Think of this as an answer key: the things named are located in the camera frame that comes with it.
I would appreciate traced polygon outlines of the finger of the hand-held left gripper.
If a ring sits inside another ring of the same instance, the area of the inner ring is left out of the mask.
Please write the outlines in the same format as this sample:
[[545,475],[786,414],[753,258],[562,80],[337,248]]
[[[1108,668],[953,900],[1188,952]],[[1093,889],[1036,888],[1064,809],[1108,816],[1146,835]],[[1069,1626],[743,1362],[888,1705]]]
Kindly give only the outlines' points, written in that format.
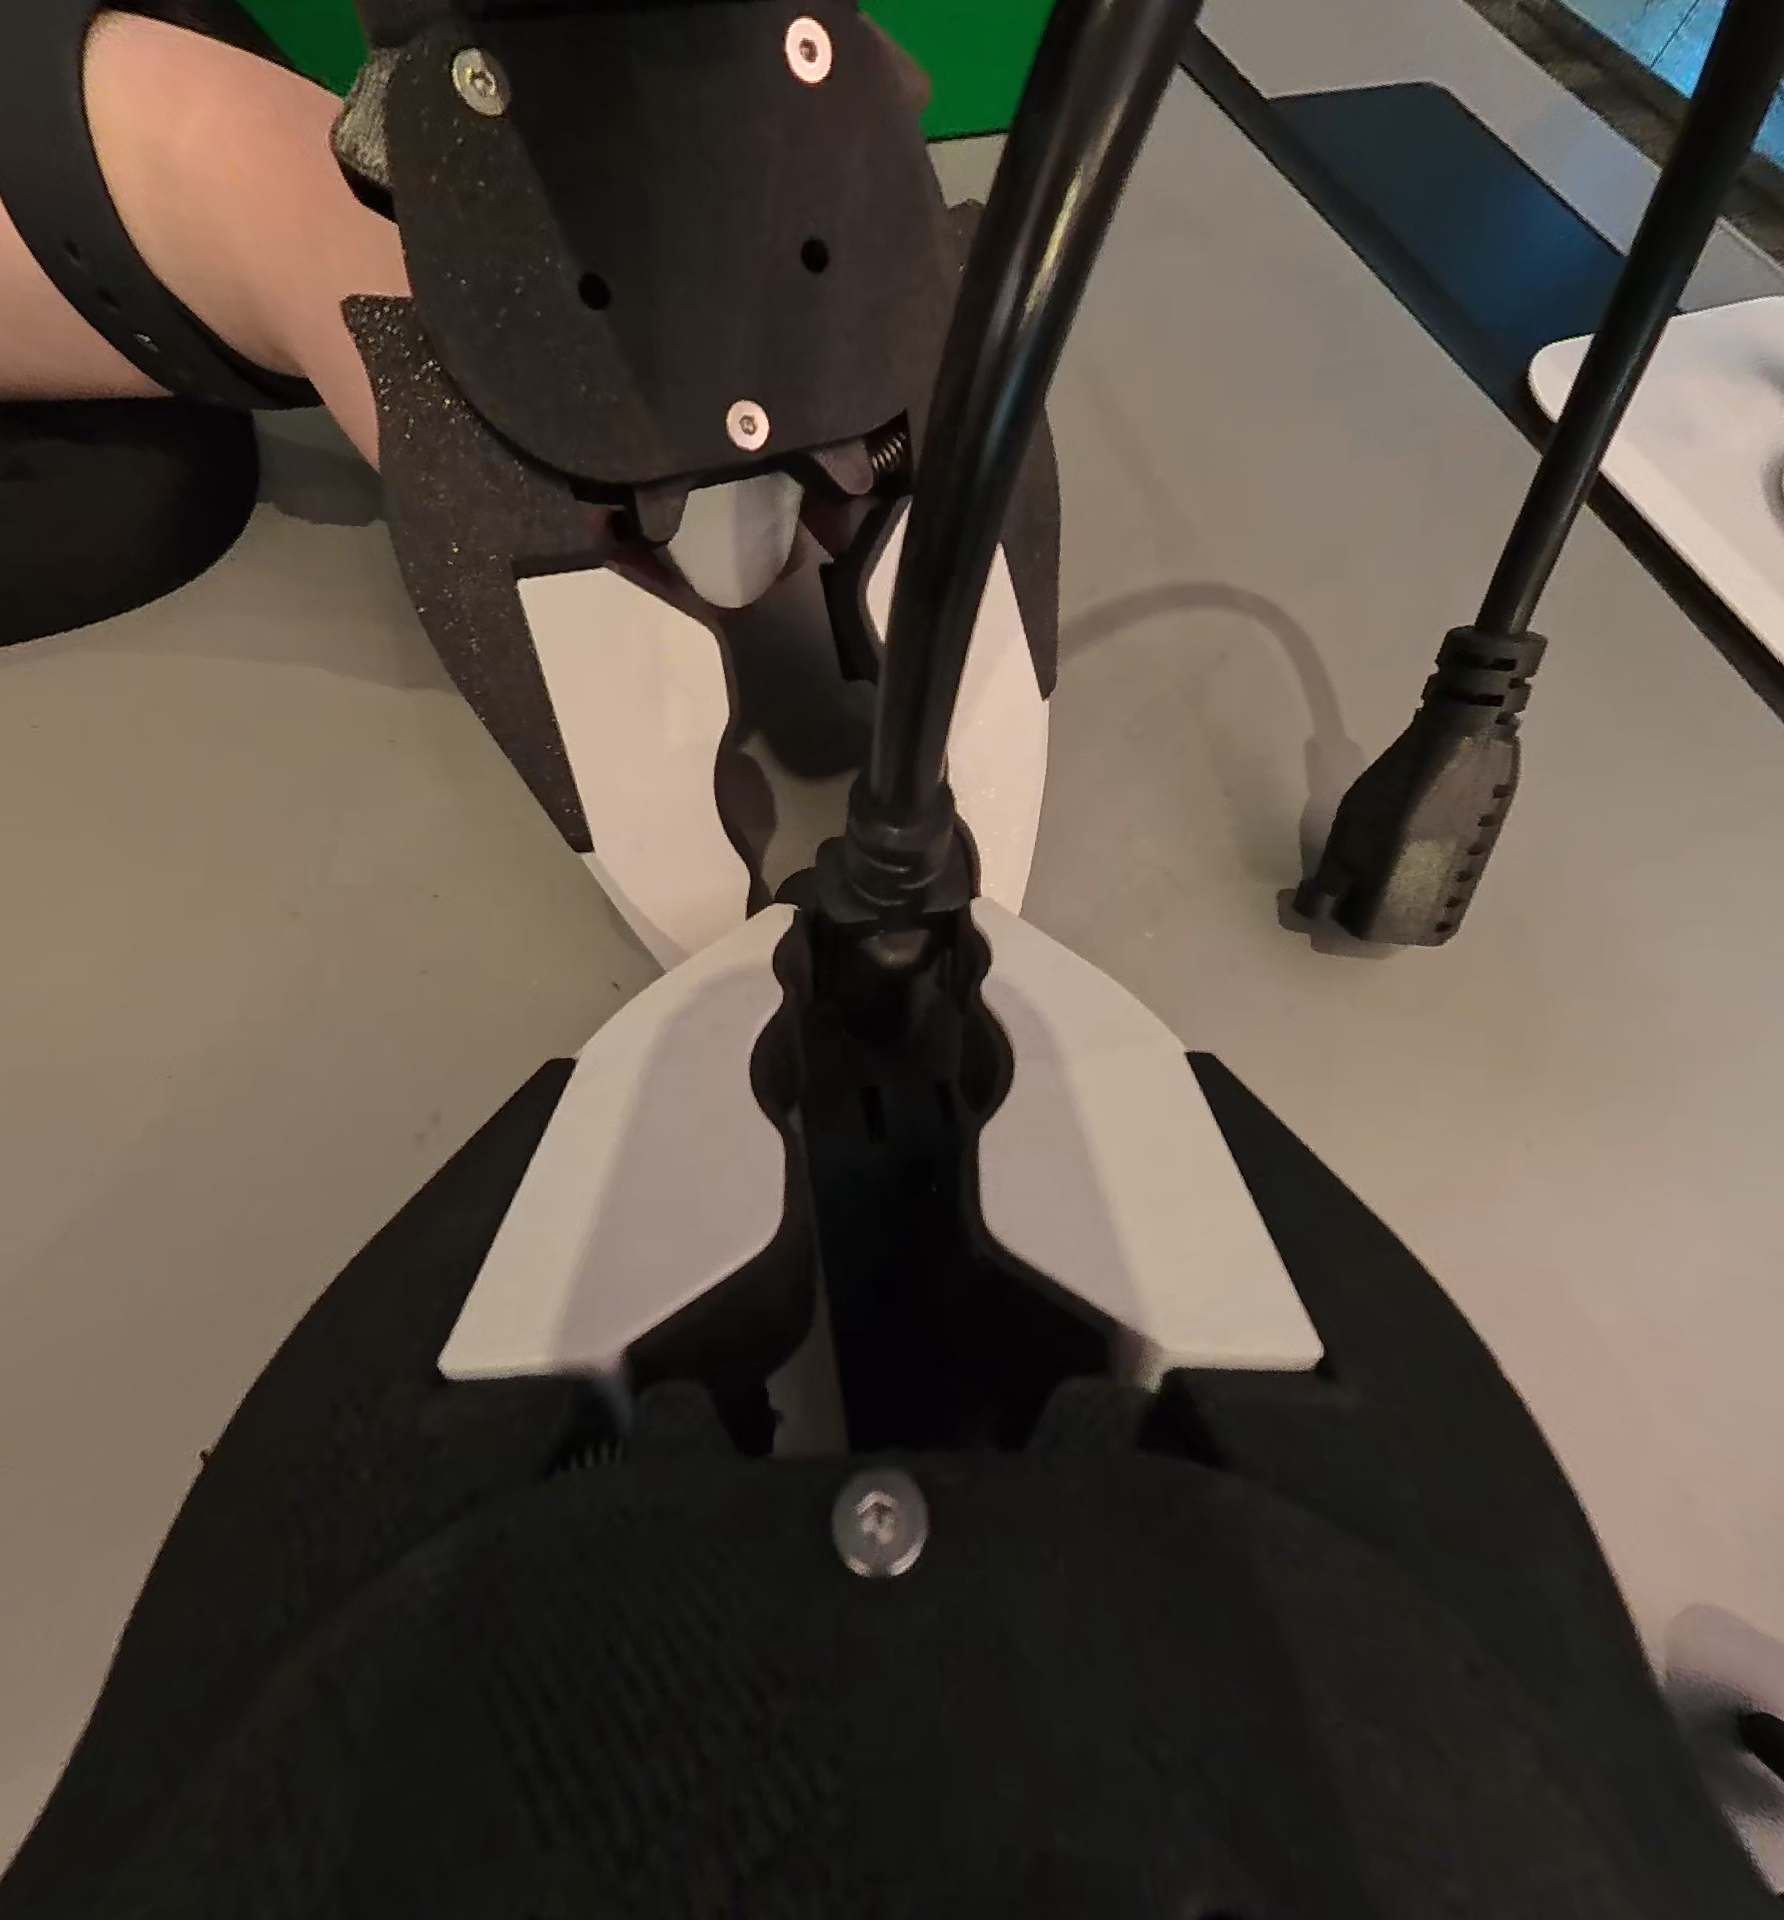
[[661,968],[770,901],[776,786],[740,741],[725,618],[670,564],[521,577],[585,870]]
[[947,784],[978,895],[1023,914],[1041,834],[1049,696],[1036,684],[1004,548],[994,555],[947,734]]

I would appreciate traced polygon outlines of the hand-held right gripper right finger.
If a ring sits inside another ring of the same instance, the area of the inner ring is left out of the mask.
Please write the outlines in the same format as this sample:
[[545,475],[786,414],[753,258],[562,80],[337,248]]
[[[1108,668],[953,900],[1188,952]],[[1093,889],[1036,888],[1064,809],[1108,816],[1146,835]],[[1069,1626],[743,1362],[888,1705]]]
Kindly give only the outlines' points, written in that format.
[[1117,978],[972,901],[1014,1081],[975,1135],[994,1245],[1108,1320],[1110,1375],[1307,1375],[1320,1334],[1183,1041]]

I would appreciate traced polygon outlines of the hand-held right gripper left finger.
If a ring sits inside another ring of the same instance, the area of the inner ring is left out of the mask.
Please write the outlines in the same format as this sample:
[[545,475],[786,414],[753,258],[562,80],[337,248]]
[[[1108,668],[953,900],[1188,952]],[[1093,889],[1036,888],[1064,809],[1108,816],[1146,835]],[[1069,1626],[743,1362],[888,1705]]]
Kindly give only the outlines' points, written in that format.
[[753,1090],[785,1010],[776,901],[601,1022],[469,1289],[447,1384],[761,1390],[808,1338],[808,1231]]

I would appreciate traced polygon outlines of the black power strip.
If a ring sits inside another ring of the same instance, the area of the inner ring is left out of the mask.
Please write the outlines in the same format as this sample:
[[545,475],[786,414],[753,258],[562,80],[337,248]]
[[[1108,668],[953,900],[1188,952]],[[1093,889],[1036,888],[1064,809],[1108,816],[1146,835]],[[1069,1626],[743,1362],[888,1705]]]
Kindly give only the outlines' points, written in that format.
[[856,1454],[978,1445],[959,1010],[930,968],[833,959],[804,1016],[817,1247]]

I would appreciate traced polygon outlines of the person's left hand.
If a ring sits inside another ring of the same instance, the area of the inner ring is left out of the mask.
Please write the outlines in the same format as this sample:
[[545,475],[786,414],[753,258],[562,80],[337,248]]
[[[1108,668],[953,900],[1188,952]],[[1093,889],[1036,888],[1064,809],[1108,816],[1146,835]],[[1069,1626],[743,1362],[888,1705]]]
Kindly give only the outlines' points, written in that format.
[[379,465],[345,301],[404,301],[404,258],[399,225],[351,197],[334,155],[334,95],[224,40],[102,13],[82,99],[136,256],[239,357],[313,382]]

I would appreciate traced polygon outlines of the green plastic bin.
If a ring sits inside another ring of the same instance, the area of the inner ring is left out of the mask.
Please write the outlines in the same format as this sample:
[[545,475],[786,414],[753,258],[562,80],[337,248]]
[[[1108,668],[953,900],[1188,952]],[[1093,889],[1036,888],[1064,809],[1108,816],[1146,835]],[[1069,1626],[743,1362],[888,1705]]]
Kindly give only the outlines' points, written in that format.
[[[861,0],[928,80],[923,135],[972,138],[1014,122],[1049,0]],[[350,0],[243,0],[239,13],[313,83],[345,95],[365,63]]]

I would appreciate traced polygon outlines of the black wristband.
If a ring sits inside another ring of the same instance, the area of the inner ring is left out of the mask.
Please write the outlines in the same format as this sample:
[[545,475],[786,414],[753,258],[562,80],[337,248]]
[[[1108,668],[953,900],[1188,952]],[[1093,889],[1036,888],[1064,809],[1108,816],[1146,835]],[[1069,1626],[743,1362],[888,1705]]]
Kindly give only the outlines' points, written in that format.
[[233,0],[0,0],[0,206],[61,301],[153,386],[220,411],[307,411],[313,382],[233,354],[136,250],[95,155],[82,56],[98,17],[162,20],[278,68]]

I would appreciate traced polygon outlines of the black bumpy wrist rest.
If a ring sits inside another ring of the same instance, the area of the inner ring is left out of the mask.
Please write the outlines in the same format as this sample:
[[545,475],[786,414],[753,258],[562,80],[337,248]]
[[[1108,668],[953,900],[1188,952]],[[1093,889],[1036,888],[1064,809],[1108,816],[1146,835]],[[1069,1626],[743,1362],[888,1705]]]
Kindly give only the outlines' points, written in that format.
[[0,648],[200,577],[258,501],[254,418],[182,397],[0,402]]

